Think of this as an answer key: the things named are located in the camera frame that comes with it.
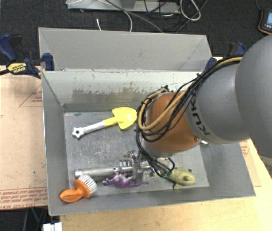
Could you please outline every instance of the yellow cable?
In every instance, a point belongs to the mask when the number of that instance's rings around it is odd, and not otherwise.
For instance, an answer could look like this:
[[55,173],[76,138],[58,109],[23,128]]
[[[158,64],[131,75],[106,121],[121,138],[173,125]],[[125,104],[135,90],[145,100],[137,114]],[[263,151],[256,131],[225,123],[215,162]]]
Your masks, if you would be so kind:
[[[237,61],[240,61],[243,57],[234,57],[234,58],[231,58],[231,59],[228,59],[228,60],[225,60],[219,64],[217,64],[215,67],[217,66],[220,66],[220,65],[223,65],[223,64],[226,64],[226,63],[231,63],[231,62],[237,62]],[[169,106],[167,109],[164,110],[164,112],[153,122],[151,123],[150,125],[148,126],[143,126],[142,123],[141,123],[141,120],[142,120],[142,116],[143,116],[143,112],[144,112],[144,109],[145,107],[147,106],[147,103],[150,101],[151,98],[163,93],[165,91],[165,89],[160,89],[158,90],[157,92],[151,94],[150,96],[147,97],[147,99],[143,102],[142,106],[141,106],[141,109],[140,109],[140,112],[139,112],[139,116],[138,116],[138,126],[141,130],[143,131],[147,131],[147,130],[150,130],[152,129],[153,127],[155,127],[160,121],[162,118],[165,117],[165,115],[183,98],[183,96],[185,95],[185,93],[187,92],[188,88],[185,89]]]

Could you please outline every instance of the blue clamp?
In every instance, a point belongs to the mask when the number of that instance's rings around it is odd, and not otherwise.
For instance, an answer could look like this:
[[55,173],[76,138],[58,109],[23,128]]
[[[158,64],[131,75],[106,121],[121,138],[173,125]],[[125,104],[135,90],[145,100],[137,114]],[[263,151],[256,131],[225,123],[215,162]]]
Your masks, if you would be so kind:
[[[240,43],[240,42],[232,43],[229,45],[229,49],[224,57],[230,57],[230,56],[234,56],[234,55],[244,55],[245,52],[246,52],[246,47],[242,43]],[[209,59],[209,61],[207,62],[207,65],[205,66],[204,70],[209,69],[216,62],[217,62],[217,60],[214,57],[211,57]]]
[[30,75],[36,78],[40,78],[40,70],[34,65],[35,63],[41,62],[45,62],[46,70],[54,70],[53,57],[50,53],[43,54],[43,57],[36,61],[31,61],[26,57],[21,60],[21,63],[16,63],[18,57],[10,44],[9,34],[5,34],[0,38],[0,51],[9,59],[9,62],[6,64],[6,68],[8,72],[13,75]]

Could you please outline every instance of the purple plastic dinosaur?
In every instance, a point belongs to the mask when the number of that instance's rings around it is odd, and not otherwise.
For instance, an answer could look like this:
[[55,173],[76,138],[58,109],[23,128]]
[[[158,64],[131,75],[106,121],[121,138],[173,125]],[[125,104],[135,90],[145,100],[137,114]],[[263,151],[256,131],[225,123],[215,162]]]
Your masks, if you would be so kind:
[[117,174],[112,179],[107,178],[106,180],[104,180],[103,185],[109,186],[111,184],[114,184],[118,188],[131,188],[131,187],[138,187],[141,184],[149,184],[146,181],[135,184],[131,179],[132,179],[132,176],[126,178],[125,176],[121,174]]

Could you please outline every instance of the handheld device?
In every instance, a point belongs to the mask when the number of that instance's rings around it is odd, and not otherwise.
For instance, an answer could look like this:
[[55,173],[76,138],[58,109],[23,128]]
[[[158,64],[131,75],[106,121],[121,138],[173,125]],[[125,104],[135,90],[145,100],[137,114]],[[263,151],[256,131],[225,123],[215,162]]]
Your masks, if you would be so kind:
[[272,33],[272,9],[265,9],[261,11],[261,19],[258,29],[266,34]]

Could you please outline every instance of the scrub brush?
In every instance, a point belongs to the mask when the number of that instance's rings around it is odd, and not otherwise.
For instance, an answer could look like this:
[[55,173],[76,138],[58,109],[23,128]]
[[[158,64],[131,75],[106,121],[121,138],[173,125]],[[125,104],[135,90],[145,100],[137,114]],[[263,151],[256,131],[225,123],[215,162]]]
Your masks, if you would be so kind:
[[81,175],[74,180],[75,189],[67,189],[60,194],[60,199],[65,202],[75,202],[80,198],[89,198],[96,192],[96,182],[89,175]]

